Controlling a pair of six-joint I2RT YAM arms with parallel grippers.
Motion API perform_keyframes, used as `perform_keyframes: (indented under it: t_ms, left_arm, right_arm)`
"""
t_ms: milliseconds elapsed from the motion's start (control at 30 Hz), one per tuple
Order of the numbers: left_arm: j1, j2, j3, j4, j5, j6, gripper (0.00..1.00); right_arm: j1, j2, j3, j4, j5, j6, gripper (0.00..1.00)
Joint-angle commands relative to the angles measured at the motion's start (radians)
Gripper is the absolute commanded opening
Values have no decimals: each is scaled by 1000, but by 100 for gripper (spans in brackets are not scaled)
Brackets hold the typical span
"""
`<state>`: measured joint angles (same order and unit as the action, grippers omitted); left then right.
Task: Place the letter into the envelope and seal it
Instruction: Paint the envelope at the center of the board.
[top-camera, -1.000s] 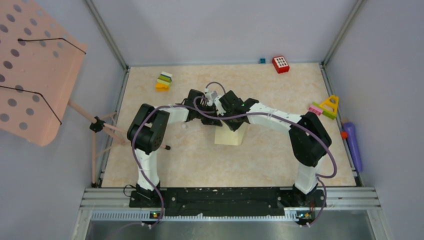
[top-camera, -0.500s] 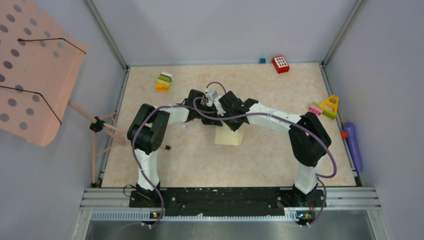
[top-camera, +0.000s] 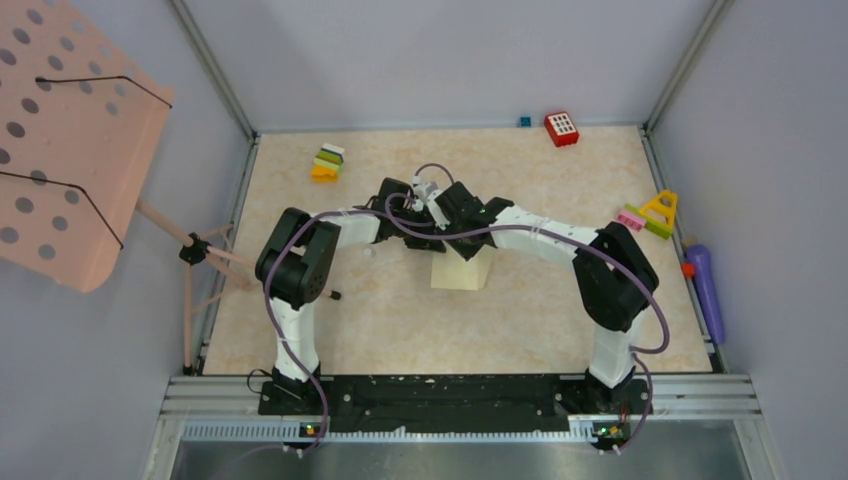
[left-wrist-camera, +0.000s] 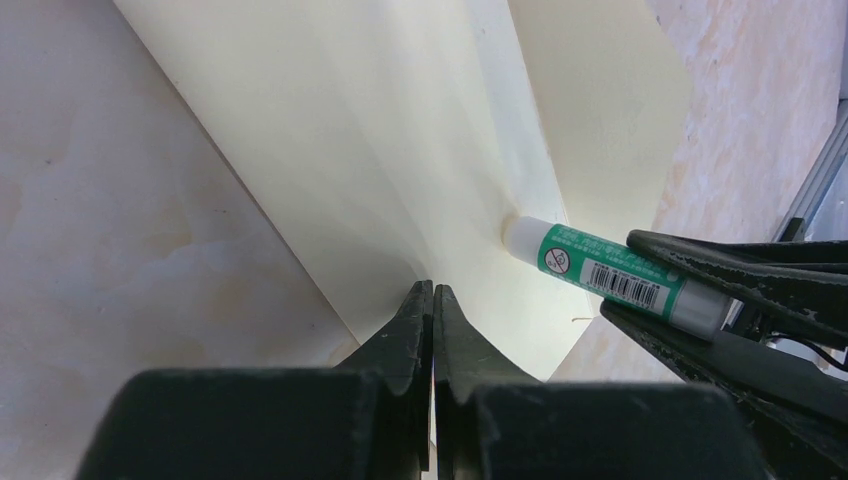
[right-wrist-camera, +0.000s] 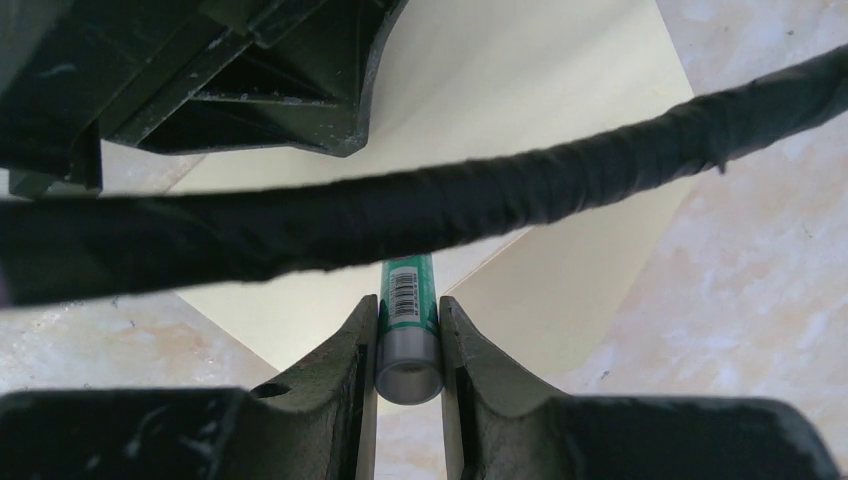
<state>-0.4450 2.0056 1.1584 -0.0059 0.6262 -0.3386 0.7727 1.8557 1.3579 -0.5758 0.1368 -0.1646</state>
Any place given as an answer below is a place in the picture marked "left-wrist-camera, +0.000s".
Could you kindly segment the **glue stick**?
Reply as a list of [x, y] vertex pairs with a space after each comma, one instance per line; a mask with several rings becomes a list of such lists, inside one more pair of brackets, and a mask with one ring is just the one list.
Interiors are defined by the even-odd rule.
[[502, 240], [516, 259], [588, 292], [711, 340], [723, 326], [730, 298], [634, 250], [534, 217], [506, 223]]

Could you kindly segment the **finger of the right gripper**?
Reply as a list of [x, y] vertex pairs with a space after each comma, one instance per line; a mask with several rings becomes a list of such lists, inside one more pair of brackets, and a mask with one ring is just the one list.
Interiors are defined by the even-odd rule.
[[637, 254], [759, 309], [772, 329], [847, 346], [847, 242], [725, 244], [633, 230]]
[[681, 379], [725, 391], [775, 478], [846, 478], [846, 382], [724, 331], [707, 342], [610, 301], [601, 314]]

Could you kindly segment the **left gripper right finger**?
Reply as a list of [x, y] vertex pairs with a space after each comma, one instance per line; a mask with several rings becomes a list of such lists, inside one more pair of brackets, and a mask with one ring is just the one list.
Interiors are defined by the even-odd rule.
[[544, 383], [436, 288], [433, 372], [442, 479], [764, 479], [765, 462], [718, 389]]

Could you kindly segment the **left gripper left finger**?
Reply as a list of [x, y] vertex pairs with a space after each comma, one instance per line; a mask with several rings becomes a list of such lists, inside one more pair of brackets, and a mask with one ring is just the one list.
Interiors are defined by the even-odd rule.
[[332, 368], [153, 369], [113, 398], [80, 479], [417, 479], [430, 466], [431, 281]]

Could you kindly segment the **yellow envelope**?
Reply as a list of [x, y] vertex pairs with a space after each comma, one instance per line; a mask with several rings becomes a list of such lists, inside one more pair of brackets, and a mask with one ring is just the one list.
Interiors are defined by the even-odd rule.
[[357, 340], [431, 280], [539, 379], [598, 304], [504, 222], [650, 227], [693, 89], [643, 1], [118, 9]]

